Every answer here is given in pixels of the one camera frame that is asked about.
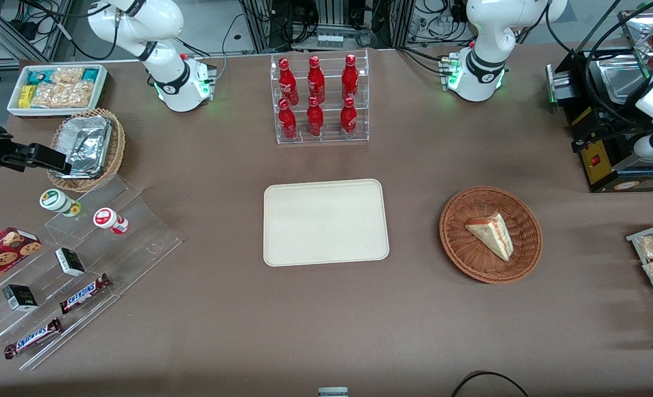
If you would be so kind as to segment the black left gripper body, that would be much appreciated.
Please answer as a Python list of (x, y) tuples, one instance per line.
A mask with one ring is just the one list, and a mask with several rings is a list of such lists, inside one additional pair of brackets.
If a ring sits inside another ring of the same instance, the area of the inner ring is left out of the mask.
[(653, 134), (653, 119), (635, 106), (615, 106), (613, 111), (605, 108), (602, 108), (602, 111), (609, 123), (603, 135), (603, 143), (633, 145), (640, 138)]

